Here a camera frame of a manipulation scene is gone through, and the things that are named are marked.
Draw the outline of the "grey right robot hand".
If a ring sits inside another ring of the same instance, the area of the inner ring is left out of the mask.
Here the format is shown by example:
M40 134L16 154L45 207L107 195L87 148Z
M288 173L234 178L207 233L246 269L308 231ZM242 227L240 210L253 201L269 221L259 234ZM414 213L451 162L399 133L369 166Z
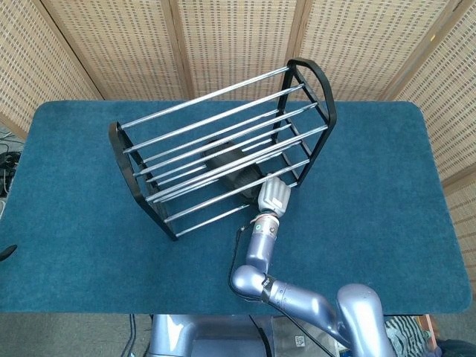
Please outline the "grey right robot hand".
M272 212L282 217L286 212L291 188L280 178L270 177L260 189L257 204L260 212Z

